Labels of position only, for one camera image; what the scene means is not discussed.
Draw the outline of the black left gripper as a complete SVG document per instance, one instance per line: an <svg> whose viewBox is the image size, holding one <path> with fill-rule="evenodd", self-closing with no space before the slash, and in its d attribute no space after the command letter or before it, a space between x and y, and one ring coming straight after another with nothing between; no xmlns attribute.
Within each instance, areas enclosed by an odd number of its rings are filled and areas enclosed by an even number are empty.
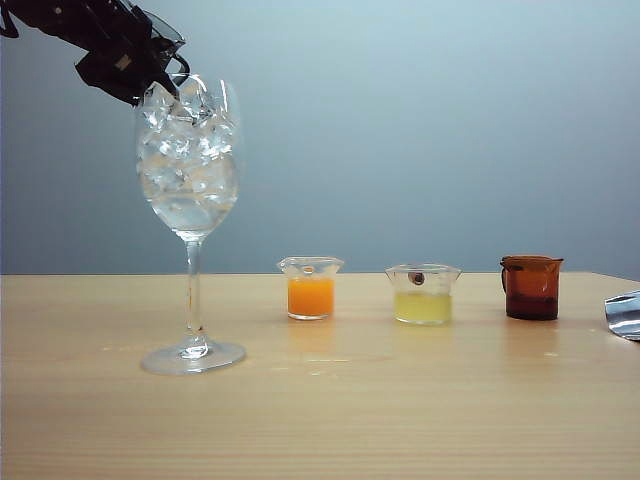
<svg viewBox="0 0 640 480"><path fill-rule="evenodd" d="M45 13L44 33L85 50L151 32L150 18L130 1L53 1ZM177 94L166 67L167 63L153 51L124 47L106 53L89 52L75 65L85 84L133 107L154 83L169 94Z"/></svg>

